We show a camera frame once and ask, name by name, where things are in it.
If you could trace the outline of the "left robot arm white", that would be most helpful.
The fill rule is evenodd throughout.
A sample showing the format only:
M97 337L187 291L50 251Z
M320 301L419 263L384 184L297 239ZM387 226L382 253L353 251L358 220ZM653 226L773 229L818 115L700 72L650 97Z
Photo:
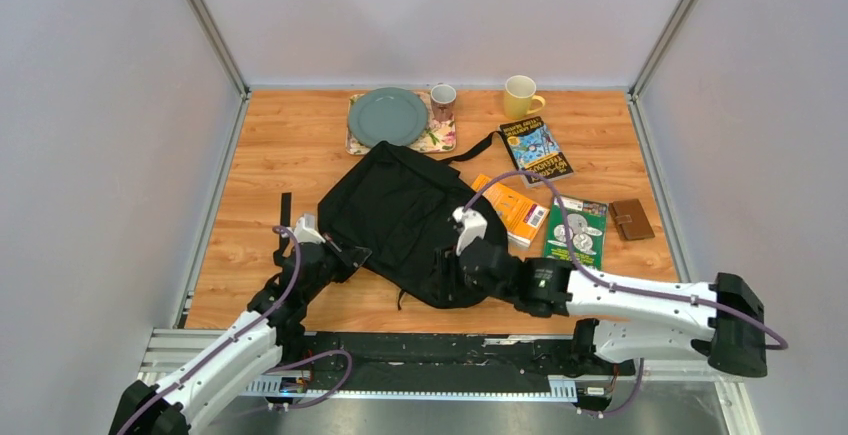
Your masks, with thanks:
M308 355L302 321L326 286L346 281L370 255L330 239L294 243L279 272L219 338L158 382L137 380L123 392L110 433L197 434L262 375L312 371L325 357L350 360L342 348Z

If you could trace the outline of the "black student backpack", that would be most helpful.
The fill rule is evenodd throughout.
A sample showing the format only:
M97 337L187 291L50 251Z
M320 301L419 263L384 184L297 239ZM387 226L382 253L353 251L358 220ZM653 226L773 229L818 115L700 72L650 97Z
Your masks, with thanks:
M456 248L457 207L482 214L488 222L483 239L508 250L507 230L495 209L461 180L452 161L379 143L321 199L319 233L371 249L364 268L431 307L480 303L485 298L463 293L454 307L438 307L431 292L436 252Z

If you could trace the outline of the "orange paperback book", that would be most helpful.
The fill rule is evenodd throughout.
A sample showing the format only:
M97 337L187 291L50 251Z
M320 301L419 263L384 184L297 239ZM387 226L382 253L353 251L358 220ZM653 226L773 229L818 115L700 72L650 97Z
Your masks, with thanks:
M518 247L529 248L550 213L550 208L501 182L488 188L483 196L503 222L509 241Z

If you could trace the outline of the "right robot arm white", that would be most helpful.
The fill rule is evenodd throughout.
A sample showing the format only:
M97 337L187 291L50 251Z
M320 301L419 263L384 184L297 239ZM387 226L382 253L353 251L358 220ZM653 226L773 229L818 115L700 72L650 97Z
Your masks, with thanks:
M495 298L537 318L576 320L570 359L582 373L639 358L691 360L730 375L767 375L764 304L740 276L671 283L613 275L550 258L521 260L475 239L438 258L451 302Z

